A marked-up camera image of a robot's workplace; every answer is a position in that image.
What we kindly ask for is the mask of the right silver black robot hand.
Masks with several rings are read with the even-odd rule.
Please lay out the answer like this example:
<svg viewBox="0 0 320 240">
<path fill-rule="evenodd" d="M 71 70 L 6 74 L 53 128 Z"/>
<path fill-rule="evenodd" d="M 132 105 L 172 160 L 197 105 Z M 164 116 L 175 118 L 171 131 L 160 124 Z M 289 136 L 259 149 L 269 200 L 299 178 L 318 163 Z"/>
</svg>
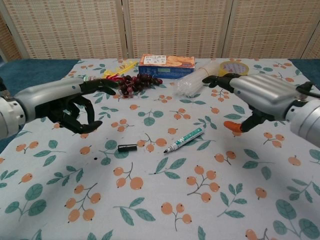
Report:
<svg viewBox="0 0 320 240">
<path fill-rule="evenodd" d="M 298 106 L 301 101 L 301 94 L 295 85 L 267 74 L 210 75 L 202 82 L 208 84 L 210 88 L 219 86 L 248 104 L 252 115 L 245 121 L 223 123 L 227 129 L 235 133 L 246 133 L 266 120 L 284 121 L 290 108 Z"/>
</svg>

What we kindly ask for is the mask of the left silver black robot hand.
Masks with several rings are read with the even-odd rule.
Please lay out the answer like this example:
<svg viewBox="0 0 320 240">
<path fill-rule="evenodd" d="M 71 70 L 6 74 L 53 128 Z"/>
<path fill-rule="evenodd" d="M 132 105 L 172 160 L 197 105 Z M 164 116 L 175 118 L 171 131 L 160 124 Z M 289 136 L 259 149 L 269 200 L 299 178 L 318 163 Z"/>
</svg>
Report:
<svg viewBox="0 0 320 240">
<path fill-rule="evenodd" d="M 106 78 L 74 77 L 28 87 L 14 98 L 25 111 L 27 123 L 47 117 L 73 133 L 88 134 L 102 121 L 95 120 L 93 104 L 84 95 L 103 92 L 114 96 L 117 87 L 118 83 Z"/>
</svg>

